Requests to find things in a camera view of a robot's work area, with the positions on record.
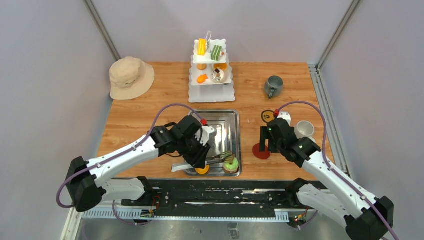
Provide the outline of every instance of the cable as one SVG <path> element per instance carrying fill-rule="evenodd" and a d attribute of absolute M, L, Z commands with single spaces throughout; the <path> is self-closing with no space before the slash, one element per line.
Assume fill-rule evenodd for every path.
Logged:
<path fill-rule="evenodd" d="M 318 215 L 318 211 L 315 211 L 315 213 L 312 215 L 312 217 L 306 221 L 304 224 L 301 225 L 301 228 L 303 229 L 304 227 L 308 226 L 310 222 L 312 222 L 312 220 L 314 220 L 314 218 Z"/>
<path fill-rule="evenodd" d="M 116 218 L 118 221 L 120 221 L 121 223 L 125 224 L 125 225 L 130 225 L 130 226 L 143 226 L 143 225 L 146 225 L 146 224 L 148 224 L 148 223 L 150 223 L 150 222 L 151 222 L 151 221 L 148 221 L 148 222 L 140 222 L 140 223 L 136 223 L 136 222 L 134 222 L 134 223 L 132 223 L 132 222 L 124 221 L 122 218 L 120 218 L 120 217 L 118 216 L 117 210 L 115 209 L 115 200 L 113 200 L 113 202 L 112 202 L 112 211 L 113 211 L 113 215 L 115 216 L 115 218 Z"/>
<path fill-rule="evenodd" d="M 154 197 L 151 198 L 153 200 L 153 203 L 151 204 L 150 213 L 153 213 L 153 207 L 155 206 L 156 200 Z"/>
<path fill-rule="evenodd" d="M 324 124 L 324 134 L 323 134 L 324 136 L 322 138 L 322 157 L 324 158 L 325 164 L 327 165 L 327 167 L 329 169 L 331 169 L 331 171 L 337 177 L 339 177 L 341 180 L 343 180 L 343 182 L 345 182 L 350 188 L 352 188 L 361 198 L 364 197 L 365 195 L 359 189 L 357 189 L 352 183 L 350 183 L 343 175 L 341 175 L 335 169 L 333 169 L 331 167 L 331 165 L 330 165 L 330 162 L 327 160 L 327 154 L 326 154 L 327 123 L 326 123 L 326 119 L 324 118 L 324 115 L 320 111 L 320 109 L 318 107 L 316 107 L 315 105 L 313 105 L 312 103 L 309 103 L 307 101 L 292 101 L 292 102 L 286 103 L 283 106 L 281 106 L 278 109 L 278 111 L 280 111 L 281 109 L 283 109 L 283 108 L 285 108 L 285 107 L 287 107 L 289 105 L 292 105 L 292 104 L 306 104 L 306 105 L 311 106 L 312 108 L 314 108 L 319 113 L 319 115 L 321 116 L 321 119 L 322 119 L 322 123 Z M 383 215 L 381 214 L 381 212 L 376 208 L 376 206 L 374 206 L 374 204 L 366 196 L 365 196 L 365 202 L 372 208 L 372 210 L 374 210 L 374 212 L 377 214 L 377 216 L 380 218 L 380 220 L 386 226 L 386 228 L 388 229 L 388 231 L 390 232 L 390 234 L 393 236 L 394 240 L 399 240 L 399 237 L 396 235 L 396 233 L 392 229 L 392 227 L 390 227 L 389 223 L 383 217 Z"/>
<path fill-rule="evenodd" d="M 183 155 L 177 155 L 177 156 L 173 156 L 173 155 L 171 155 L 171 154 L 169 154 L 169 153 L 165 153 L 165 155 L 168 155 L 168 156 L 170 156 L 171 158 L 180 158 L 180 157 L 182 157 Z"/>
<path fill-rule="evenodd" d="M 306 219 L 306 215 L 308 214 L 308 210 L 309 210 L 309 207 L 308 206 L 306 206 L 306 211 L 305 211 L 305 213 L 304 213 L 304 218 Z"/>
<path fill-rule="evenodd" d="M 156 125 L 156 122 L 158 121 L 158 118 L 159 118 L 159 116 L 161 115 L 161 113 L 165 110 L 165 109 L 167 109 L 167 108 L 170 108 L 170 107 L 173 107 L 173 106 L 181 106 L 181 107 L 185 107 L 185 108 L 187 108 L 187 109 L 189 109 L 190 111 L 192 111 L 194 114 L 196 114 L 196 116 L 201 120 L 201 121 L 203 121 L 204 120 L 204 118 L 199 114 L 199 113 L 197 113 L 193 108 L 191 108 L 191 107 L 189 107 L 189 106 L 187 106 L 187 105 L 185 105 L 185 104 L 182 104 L 182 103 L 172 103 L 172 104 L 169 104 L 169 105 L 166 105 L 166 106 L 164 106 L 158 113 L 157 113 L 157 115 L 156 115 L 156 117 L 154 118 L 154 120 L 153 120 L 153 123 L 151 124 L 151 127 L 150 127 L 150 130 L 147 132 L 147 134 L 145 135 L 145 137 L 139 142 L 139 143 L 137 143 L 136 145 L 135 145 L 135 147 L 136 148 L 138 148 L 138 147 L 140 147 L 145 141 L 147 141 L 147 139 L 149 139 L 149 137 L 150 137 L 150 134 L 152 134 L 152 131 L 153 131 L 153 128 L 155 127 L 155 125 Z M 119 157 L 121 157 L 121 156 L 124 156 L 125 154 L 127 154 L 127 153 L 129 153 L 129 152 L 131 152 L 131 151 L 133 151 L 133 149 L 132 148 L 129 148 L 129 149 L 127 149 L 127 150 L 125 150 L 125 151 L 123 151 L 123 152 L 120 152 L 120 153 L 118 153 L 118 154 L 116 154 L 116 155 L 114 155 L 114 156 L 111 156 L 111 157 L 109 157 L 109 158 L 107 158 L 107 159 L 105 159 L 105 160 L 103 160 L 103 161 L 101 161 L 99 164 L 100 165 L 105 165 L 105 164 L 107 164 L 107 163 L 109 163 L 110 161 L 112 161 L 112 160 L 115 160 L 115 159 L 117 159 L 117 158 L 119 158 Z M 95 169 L 95 168 L 97 168 L 97 166 L 98 165 L 93 165 L 93 166 L 91 166 L 91 167 L 87 167 L 87 168 L 85 168 L 85 169 L 83 169 L 83 170 L 81 170 L 81 171 L 78 171 L 78 172 L 76 172 L 76 173 L 74 173 L 73 175 L 71 175 L 70 177 L 68 177 L 63 183 L 62 183 L 62 185 L 60 185 L 60 187 L 59 187 L 59 190 L 57 191 L 57 193 L 56 193 L 56 203 L 57 203 L 57 205 L 59 205 L 59 207 L 61 207 L 61 208 L 64 208 L 64 209 L 70 209 L 70 208 L 73 208 L 73 207 L 75 207 L 75 205 L 74 204 L 71 204 L 71 205 L 65 205 L 65 204 L 63 204 L 62 202 L 61 202 L 61 193 L 62 193 L 62 191 L 64 190 L 64 188 L 65 188 L 65 186 L 68 184 L 68 183 L 70 183 L 73 179 L 75 179 L 76 177 L 78 177 L 78 176 L 80 176 L 81 174 L 84 174 L 84 173 L 86 173 L 86 172 L 88 172 L 88 171 L 91 171 L 91 170 L 93 170 L 93 169 Z"/>
<path fill-rule="evenodd" d="M 153 198 L 153 204 L 155 204 L 156 200 L 155 198 L 158 198 L 159 200 L 157 201 L 157 206 L 156 206 L 156 210 L 159 209 L 159 206 L 161 205 L 161 197 L 160 196 L 154 196 Z"/>
<path fill-rule="evenodd" d="M 202 144 L 202 138 L 203 138 L 203 127 L 200 128 L 200 137 L 199 137 L 200 144 Z"/>

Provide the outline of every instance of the wooden tabletop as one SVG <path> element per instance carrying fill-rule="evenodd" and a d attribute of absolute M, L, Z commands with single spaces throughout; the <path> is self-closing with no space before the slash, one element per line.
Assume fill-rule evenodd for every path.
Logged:
<path fill-rule="evenodd" d="M 124 147 L 150 129 L 158 111 L 165 105 L 183 103 L 194 109 L 235 109 L 240 114 L 242 172 L 234 180 L 315 180 L 311 174 L 288 162 L 280 154 L 272 154 L 267 160 L 256 158 L 252 147 L 259 143 L 261 119 L 264 110 L 275 110 L 292 101 L 307 101 L 318 106 L 309 68 L 306 63 L 232 62 L 235 86 L 234 102 L 189 103 L 189 62 L 150 62 L 155 71 L 151 89 L 144 95 L 126 101 L 113 102 L 101 140 L 98 156 Z M 265 81 L 273 75 L 284 80 L 280 96 L 268 99 L 264 93 Z M 294 104 L 284 108 L 291 115 L 291 125 L 307 120 L 315 127 L 316 142 L 322 146 L 323 123 L 319 114 L 310 106 Z M 188 110 L 175 106 L 165 110 L 156 125 L 179 122 Z M 333 160 L 330 144 L 326 142 L 327 155 Z M 171 172 L 172 164 L 182 163 L 182 158 L 162 156 L 143 162 L 119 175 L 119 177 L 192 178 L 183 171 Z"/>

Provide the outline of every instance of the red base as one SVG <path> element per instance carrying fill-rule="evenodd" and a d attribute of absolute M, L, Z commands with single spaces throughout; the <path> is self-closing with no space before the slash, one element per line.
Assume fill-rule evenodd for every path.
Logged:
<path fill-rule="evenodd" d="M 253 146 L 253 155 L 258 159 L 266 160 L 271 157 L 271 152 L 268 151 L 268 147 L 265 146 L 265 151 L 259 151 L 259 143 Z"/>

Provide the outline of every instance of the gray wall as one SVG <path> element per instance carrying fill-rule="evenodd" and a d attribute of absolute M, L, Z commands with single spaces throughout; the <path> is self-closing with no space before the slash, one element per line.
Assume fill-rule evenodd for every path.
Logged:
<path fill-rule="evenodd" d="M 227 39 L 232 62 L 316 63 L 352 0 L 94 0 L 121 57 L 188 62 Z"/>
<path fill-rule="evenodd" d="M 114 61 L 82 0 L 1 1 L 0 23 L 0 239 L 59 239 L 56 191 L 96 152 Z"/>
<path fill-rule="evenodd" d="M 362 1 L 322 69 L 354 179 L 422 239 L 424 1 Z"/>

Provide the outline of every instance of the green cake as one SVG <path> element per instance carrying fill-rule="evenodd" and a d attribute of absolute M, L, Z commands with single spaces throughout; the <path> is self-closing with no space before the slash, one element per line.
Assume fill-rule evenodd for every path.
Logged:
<path fill-rule="evenodd" d="M 212 50 L 212 53 L 211 53 L 210 58 L 212 60 L 214 60 L 214 61 L 219 61 L 220 60 L 220 57 L 221 57 L 221 50 L 222 49 L 223 49 L 222 46 L 215 45 L 213 47 L 213 50 Z"/>

